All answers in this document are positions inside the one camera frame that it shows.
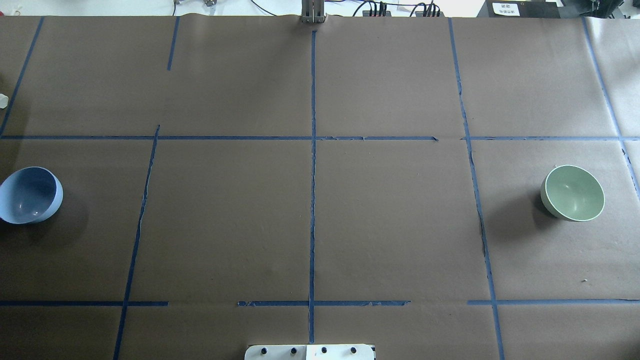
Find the blue bowl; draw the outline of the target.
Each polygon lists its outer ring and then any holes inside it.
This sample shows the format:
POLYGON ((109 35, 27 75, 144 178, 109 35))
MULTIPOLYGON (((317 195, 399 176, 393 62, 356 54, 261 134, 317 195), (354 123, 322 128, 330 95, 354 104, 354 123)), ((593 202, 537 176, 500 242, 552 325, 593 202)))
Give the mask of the blue bowl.
POLYGON ((12 173, 0 187, 0 218, 16 225, 41 223, 60 209, 62 183, 52 171, 30 166, 12 173))

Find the green bowl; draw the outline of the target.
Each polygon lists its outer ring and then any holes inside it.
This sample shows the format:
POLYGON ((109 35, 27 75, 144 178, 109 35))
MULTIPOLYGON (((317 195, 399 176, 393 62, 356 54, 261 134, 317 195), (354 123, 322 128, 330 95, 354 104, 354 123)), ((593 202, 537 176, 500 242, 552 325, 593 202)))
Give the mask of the green bowl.
POLYGON ((556 166, 542 180, 539 195, 544 208, 555 218, 585 223, 599 217, 606 204, 601 183, 576 165, 556 166))

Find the black usb hub left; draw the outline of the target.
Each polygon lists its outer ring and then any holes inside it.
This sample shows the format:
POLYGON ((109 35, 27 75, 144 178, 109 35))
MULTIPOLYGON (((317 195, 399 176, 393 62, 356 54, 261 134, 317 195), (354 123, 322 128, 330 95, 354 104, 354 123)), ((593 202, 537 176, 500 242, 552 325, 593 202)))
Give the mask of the black usb hub left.
POLYGON ((383 1, 364 1, 356 10, 361 10, 361 16, 364 18, 388 18, 392 16, 389 3, 383 1))

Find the black usb hub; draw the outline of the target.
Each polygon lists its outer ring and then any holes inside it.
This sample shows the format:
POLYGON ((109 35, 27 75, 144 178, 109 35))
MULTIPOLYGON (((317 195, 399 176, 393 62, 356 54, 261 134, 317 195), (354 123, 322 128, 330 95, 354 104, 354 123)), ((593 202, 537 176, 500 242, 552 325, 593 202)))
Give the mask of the black usb hub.
POLYGON ((364 18, 388 18, 392 16, 389 3, 383 1, 364 1, 356 10, 361 10, 361 16, 364 18))
POLYGON ((430 2, 420 2, 413 6, 410 16, 416 18, 440 18, 442 16, 442 10, 434 0, 430 2))

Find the black usb hub right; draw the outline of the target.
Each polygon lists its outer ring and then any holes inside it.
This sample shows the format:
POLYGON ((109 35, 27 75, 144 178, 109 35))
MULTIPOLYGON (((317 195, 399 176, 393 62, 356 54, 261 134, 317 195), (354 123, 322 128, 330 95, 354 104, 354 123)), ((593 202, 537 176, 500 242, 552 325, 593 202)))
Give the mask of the black usb hub right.
POLYGON ((442 16, 442 10, 434 0, 430 2, 420 2, 413 6, 410 16, 416 18, 440 18, 442 16))

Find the black box with label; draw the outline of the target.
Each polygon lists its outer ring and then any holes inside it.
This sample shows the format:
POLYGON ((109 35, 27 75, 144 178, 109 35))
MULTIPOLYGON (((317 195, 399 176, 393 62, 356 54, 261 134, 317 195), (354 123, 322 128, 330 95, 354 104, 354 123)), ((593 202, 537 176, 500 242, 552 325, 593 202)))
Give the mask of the black box with label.
POLYGON ((555 2, 528 0, 485 0, 476 18, 560 19, 555 2))

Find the white toaster plug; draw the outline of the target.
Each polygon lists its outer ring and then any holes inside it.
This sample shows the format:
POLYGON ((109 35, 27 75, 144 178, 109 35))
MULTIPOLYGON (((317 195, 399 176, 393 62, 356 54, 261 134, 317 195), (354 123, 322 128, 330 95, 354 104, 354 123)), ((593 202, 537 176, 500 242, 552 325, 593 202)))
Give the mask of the white toaster plug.
POLYGON ((6 109, 9 105, 9 97, 4 93, 0 94, 0 109, 6 109))

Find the aluminium frame post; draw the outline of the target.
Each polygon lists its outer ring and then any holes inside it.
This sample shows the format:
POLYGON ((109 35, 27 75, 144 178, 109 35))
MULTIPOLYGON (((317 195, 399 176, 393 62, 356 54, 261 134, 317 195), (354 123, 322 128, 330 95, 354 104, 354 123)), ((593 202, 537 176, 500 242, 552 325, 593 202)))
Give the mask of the aluminium frame post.
POLYGON ((302 0, 301 22, 304 24, 321 24, 326 21, 325 0, 302 0))

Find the white pedestal base plate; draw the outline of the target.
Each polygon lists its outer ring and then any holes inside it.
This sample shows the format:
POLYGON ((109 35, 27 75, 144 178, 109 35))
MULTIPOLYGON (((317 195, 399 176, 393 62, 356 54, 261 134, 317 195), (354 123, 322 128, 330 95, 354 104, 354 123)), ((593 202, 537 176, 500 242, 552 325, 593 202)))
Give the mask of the white pedestal base plate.
POLYGON ((347 344, 263 344, 249 346, 245 360, 375 360, 375 347, 347 344))

